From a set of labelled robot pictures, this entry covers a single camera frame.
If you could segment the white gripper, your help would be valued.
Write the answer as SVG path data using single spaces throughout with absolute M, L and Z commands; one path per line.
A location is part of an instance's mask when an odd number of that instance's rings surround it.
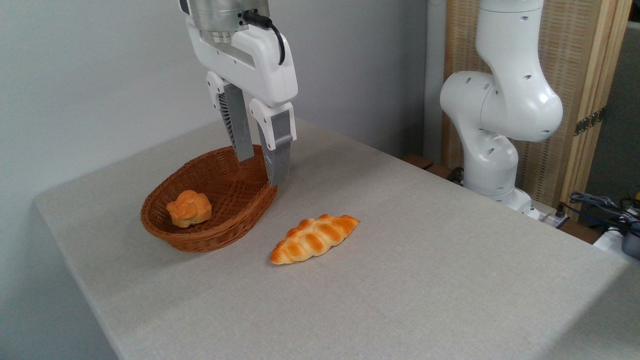
M 285 182 L 290 170 L 291 142 L 297 139 L 293 105 L 298 94 L 297 75 L 286 38 L 286 57 L 276 34 L 249 25 L 231 36 L 231 43 L 208 43 L 189 16 L 186 26 L 199 62 L 210 70 L 206 82 L 222 117 L 237 160 L 254 157 L 243 91 L 254 98 L 249 110 L 256 119 L 269 184 Z

